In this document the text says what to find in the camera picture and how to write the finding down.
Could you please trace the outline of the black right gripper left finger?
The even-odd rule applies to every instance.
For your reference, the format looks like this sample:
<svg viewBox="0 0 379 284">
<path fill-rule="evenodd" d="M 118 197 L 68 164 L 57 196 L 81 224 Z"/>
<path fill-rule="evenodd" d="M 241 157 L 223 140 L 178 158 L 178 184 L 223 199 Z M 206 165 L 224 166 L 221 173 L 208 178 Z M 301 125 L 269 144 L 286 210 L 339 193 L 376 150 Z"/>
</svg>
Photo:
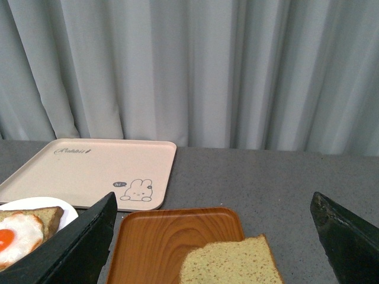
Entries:
<svg viewBox="0 0 379 284">
<path fill-rule="evenodd" d="M 114 192 L 1 272 L 1 283 L 97 283 L 114 234 Z"/>
</svg>

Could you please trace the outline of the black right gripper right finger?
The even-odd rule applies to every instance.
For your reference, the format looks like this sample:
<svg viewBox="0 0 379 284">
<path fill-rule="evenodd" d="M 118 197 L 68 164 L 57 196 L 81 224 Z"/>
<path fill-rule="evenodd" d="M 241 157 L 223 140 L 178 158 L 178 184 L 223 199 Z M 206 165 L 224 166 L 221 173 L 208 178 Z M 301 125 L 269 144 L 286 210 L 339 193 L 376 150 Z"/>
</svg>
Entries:
<svg viewBox="0 0 379 284">
<path fill-rule="evenodd" d="M 378 283 L 378 227 L 320 192 L 310 212 L 338 282 Z"/>
</svg>

